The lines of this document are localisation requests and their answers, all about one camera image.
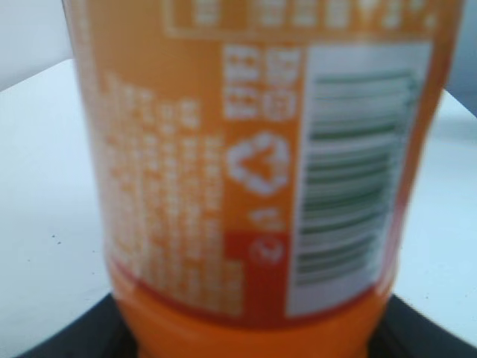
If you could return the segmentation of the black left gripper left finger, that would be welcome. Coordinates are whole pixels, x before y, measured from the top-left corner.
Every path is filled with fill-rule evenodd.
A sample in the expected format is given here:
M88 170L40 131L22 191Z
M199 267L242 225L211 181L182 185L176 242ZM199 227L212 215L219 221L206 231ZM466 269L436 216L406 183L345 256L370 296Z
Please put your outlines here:
M134 358L138 356L138 348L112 295L108 294L60 332L19 356Z

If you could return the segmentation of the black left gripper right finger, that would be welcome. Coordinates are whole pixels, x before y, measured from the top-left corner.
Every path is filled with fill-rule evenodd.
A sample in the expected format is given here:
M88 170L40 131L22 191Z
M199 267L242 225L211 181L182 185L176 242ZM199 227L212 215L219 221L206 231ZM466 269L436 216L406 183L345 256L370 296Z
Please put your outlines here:
M368 343L370 358L476 358L476 348L439 327L397 296Z

